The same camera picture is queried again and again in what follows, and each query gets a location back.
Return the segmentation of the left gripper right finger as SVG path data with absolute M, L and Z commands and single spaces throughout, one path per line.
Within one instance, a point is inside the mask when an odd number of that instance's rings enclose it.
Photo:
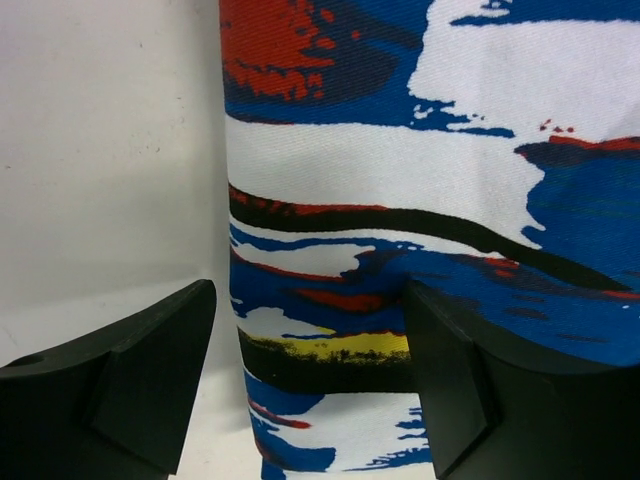
M 635 479 L 639 369 L 526 340 L 409 282 L 403 311 L 440 479 Z

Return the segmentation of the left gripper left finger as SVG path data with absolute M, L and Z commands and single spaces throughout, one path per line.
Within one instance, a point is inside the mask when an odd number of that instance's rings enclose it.
M 198 280 L 2 367 L 2 478 L 176 474 L 215 312 L 213 282 Z

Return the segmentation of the blue patterned trousers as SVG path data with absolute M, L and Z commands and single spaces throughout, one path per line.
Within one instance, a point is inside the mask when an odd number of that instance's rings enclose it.
M 265 479 L 425 465 L 403 293 L 639 369 L 635 1 L 223 1 Z

